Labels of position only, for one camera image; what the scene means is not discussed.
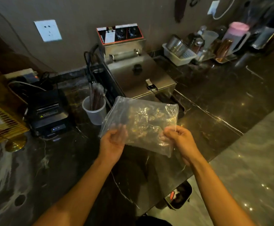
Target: white plastic basket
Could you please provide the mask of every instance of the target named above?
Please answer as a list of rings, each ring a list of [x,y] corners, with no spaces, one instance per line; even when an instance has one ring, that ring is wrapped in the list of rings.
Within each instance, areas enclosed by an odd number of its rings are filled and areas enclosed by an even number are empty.
[[[188,64],[192,59],[196,58],[197,55],[192,50],[188,49],[180,58],[173,54],[166,48],[166,43],[162,45],[164,48],[164,55],[169,58],[176,66],[182,66]]]

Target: gray tile floor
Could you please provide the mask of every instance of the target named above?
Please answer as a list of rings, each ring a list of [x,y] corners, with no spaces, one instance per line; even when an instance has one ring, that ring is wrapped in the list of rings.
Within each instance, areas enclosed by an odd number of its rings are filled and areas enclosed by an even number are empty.
[[[210,162],[235,200],[257,225],[274,225],[274,111]],[[174,211],[152,208],[148,215],[173,226],[213,225],[194,176],[190,202]]]

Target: hand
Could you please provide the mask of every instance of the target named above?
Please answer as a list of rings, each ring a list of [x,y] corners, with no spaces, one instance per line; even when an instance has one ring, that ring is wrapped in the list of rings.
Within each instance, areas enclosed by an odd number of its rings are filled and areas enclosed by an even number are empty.
[[[193,160],[203,158],[189,130],[179,125],[168,126],[163,133],[177,145],[186,164],[192,164]]]
[[[118,129],[108,130],[101,137],[98,158],[113,167],[120,159],[127,135],[125,125],[120,124]]]

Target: wall outlet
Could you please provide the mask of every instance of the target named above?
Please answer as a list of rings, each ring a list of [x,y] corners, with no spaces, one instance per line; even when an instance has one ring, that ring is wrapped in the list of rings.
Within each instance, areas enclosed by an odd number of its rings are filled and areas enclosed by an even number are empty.
[[[34,24],[37,27],[37,30],[39,31],[44,42],[62,39],[55,20],[35,21]]]
[[[218,7],[219,3],[220,3],[220,0],[218,0],[218,1],[213,1],[213,2],[211,3],[211,6],[210,6],[210,8],[209,8],[209,10],[208,10],[207,15],[210,15],[210,14],[214,15],[215,12],[217,11],[217,7]]]

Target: plastic bag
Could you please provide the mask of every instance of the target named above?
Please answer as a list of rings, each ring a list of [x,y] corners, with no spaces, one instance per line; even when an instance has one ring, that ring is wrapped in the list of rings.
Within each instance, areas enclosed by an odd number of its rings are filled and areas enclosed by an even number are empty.
[[[113,126],[125,124],[128,132],[125,144],[170,157],[173,145],[163,135],[163,129],[177,124],[178,113],[178,105],[117,97],[102,122],[99,136]]]

